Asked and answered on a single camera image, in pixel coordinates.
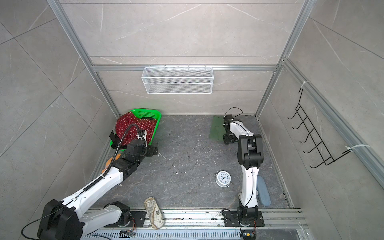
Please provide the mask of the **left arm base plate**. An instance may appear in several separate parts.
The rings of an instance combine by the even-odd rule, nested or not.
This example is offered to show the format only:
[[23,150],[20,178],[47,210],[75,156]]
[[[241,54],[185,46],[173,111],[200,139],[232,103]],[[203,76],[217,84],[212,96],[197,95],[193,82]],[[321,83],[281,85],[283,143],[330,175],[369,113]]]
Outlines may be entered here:
[[105,228],[133,228],[134,225],[141,228],[144,226],[145,218],[145,211],[124,213],[122,219],[120,219],[117,223],[106,225]]

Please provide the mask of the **red polka dot skirt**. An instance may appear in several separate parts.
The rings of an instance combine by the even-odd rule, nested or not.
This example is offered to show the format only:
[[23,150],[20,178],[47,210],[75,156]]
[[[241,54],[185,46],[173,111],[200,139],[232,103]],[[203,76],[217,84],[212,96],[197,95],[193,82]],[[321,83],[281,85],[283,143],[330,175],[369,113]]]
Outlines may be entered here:
[[[130,125],[137,125],[141,130],[147,132],[146,140],[149,144],[152,141],[155,127],[157,125],[157,120],[153,117],[137,117],[133,112],[128,112],[122,115],[116,122],[115,125],[115,136],[117,140],[114,143],[118,144],[123,137],[126,129]],[[138,129],[135,126],[132,126],[130,130],[126,133],[123,142],[121,143],[121,149],[130,143],[133,139],[137,139]]]

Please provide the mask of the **green skirt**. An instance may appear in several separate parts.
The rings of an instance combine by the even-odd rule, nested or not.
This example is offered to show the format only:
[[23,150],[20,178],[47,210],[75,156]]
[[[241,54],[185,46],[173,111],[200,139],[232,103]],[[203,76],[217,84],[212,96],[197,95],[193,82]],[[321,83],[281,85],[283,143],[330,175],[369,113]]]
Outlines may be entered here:
[[224,142],[223,135],[226,133],[224,127],[223,116],[213,116],[211,129],[210,129],[210,139],[216,142]]

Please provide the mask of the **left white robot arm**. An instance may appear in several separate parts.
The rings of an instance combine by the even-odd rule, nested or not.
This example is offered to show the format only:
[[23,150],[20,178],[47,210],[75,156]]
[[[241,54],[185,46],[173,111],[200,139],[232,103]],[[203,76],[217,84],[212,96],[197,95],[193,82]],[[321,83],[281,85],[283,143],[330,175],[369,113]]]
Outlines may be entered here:
[[107,204],[91,214],[87,214],[87,210],[135,172],[145,157],[158,153],[157,146],[146,146],[143,139],[132,140],[123,156],[115,157],[98,178],[63,200],[51,200],[45,205],[37,232],[38,238],[79,240],[107,225],[125,227],[132,224],[130,207],[121,202]]

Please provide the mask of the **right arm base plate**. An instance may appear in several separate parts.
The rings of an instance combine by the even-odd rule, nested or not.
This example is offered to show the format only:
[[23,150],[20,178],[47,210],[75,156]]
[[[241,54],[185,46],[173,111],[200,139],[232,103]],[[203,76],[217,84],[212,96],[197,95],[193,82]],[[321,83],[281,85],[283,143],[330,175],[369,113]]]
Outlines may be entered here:
[[262,212],[258,212],[257,217],[240,217],[237,211],[224,209],[221,211],[226,227],[264,227],[264,217]]

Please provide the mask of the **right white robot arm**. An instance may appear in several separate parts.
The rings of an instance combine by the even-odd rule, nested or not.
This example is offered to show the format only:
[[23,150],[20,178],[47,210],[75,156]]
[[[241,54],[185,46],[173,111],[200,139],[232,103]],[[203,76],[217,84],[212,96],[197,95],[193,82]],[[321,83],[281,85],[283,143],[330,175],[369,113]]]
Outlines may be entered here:
[[249,225],[258,219],[257,180],[261,164],[264,161],[263,139],[261,135],[248,130],[242,121],[232,115],[223,117],[226,133],[223,140],[226,145],[238,144],[238,163],[242,169],[242,192],[238,207],[240,224]]

